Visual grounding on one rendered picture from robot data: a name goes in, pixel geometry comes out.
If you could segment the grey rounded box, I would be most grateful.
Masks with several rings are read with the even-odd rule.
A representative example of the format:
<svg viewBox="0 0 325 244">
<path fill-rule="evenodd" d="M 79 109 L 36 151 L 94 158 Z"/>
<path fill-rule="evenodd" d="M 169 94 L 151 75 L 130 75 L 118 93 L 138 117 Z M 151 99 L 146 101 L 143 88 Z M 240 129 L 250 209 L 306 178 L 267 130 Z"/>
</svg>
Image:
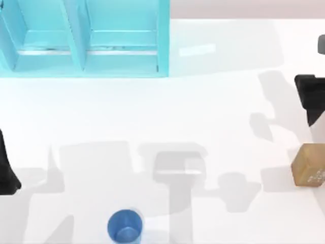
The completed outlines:
<svg viewBox="0 0 325 244">
<path fill-rule="evenodd" d="M 318 37 L 317 51 L 319 54 L 325 55 L 325 34 Z"/>
</svg>

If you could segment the brown wooden box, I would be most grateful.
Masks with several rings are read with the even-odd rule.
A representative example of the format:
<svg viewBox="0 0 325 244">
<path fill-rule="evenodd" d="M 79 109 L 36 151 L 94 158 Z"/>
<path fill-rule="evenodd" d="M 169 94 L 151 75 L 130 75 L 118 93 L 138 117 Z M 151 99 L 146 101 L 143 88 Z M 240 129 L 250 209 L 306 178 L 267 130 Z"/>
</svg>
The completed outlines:
<svg viewBox="0 0 325 244">
<path fill-rule="evenodd" d="M 291 164 L 298 187 L 320 187 L 325 182 L 325 143 L 304 143 Z"/>
</svg>

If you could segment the blue cup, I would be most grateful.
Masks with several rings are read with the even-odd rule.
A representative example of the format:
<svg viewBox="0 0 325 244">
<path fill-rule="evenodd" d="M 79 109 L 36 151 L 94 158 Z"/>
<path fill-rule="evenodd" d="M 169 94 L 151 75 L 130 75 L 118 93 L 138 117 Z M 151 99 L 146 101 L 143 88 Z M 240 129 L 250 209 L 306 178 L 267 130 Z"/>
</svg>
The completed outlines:
<svg viewBox="0 0 325 244">
<path fill-rule="evenodd" d="M 109 218 L 107 233 L 113 244 L 140 244 L 142 217 L 132 209 L 121 209 Z"/>
</svg>

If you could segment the light blue rack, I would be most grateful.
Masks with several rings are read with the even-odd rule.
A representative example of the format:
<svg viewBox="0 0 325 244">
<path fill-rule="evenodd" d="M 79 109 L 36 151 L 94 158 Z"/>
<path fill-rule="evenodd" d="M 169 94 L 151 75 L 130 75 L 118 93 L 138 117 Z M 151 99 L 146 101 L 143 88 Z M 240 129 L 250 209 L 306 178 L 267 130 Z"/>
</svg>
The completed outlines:
<svg viewBox="0 0 325 244">
<path fill-rule="evenodd" d="M 0 78 L 168 77 L 170 0 L 0 0 Z"/>
</svg>

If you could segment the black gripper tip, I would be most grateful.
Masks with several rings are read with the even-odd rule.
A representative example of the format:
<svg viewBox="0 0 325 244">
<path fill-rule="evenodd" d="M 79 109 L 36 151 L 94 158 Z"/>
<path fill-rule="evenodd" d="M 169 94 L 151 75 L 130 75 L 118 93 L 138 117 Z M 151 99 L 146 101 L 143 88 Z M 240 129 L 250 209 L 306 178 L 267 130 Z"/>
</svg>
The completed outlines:
<svg viewBox="0 0 325 244">
<path fill-rule="evenodd" d="M 3 133 L 0 129 L 0 196 L 14 195 L 21 187 L 22 184 L 10 165 Z"/>
</svg>

